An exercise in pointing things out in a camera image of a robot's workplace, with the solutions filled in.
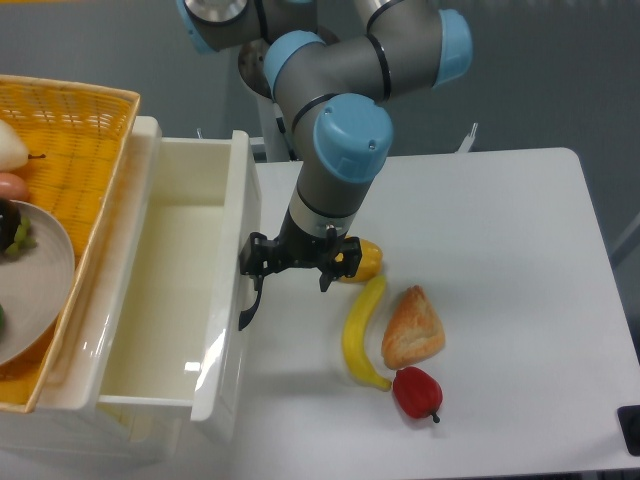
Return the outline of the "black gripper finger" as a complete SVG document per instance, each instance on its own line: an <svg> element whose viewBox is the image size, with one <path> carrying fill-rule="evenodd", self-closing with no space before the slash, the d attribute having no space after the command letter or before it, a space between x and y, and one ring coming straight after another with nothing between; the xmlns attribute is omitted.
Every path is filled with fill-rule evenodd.
<svg viewBox="0 0 640 480"><path fill-rule="evenodd" d="M252 232L239 255L240 273L254 282L254 290L260 291L264 278L277 272L278 242L266 235Z"/></svg>
<svg viewBox="0 0 640 480"><path fill-rule="evenodd" d="M321 257L318 266L321 276L319 287L321 292L326 292L330 285L342 278L353 278L362 259L362 250L359 238L346 238L337 242Z"/></svg>

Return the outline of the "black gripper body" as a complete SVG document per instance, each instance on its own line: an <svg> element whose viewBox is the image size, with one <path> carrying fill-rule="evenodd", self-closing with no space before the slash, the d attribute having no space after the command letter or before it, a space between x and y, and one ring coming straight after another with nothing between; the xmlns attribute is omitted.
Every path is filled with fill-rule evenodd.
<svg viewBox="0 0 640 480"><path fill-rule="evenodd" d="M338 235L337 229L331 224L324 226L320 237L308 234L295 223L290 214L286 214L275 238L278 242L277 271L318 268L321 257L344 238L344 235Z"/></svg>

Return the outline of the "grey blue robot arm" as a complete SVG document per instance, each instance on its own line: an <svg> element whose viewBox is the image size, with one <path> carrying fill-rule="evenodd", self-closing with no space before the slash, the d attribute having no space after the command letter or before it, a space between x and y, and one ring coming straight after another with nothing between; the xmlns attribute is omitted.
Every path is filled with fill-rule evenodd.
<svg viewBox="0 0 640 480"><path fill-rule="evenodd" d="M393 97L463 76L473 59L465 18L427 1L360 1L365 31L328 43L313 1L181 1L195 46L267 47L262 73L302 163L276 238L252 234L240 271L261 285L290 268L319 270L320 286L356 273L359 242L348 235L381 171L393 125Z"/></svg>

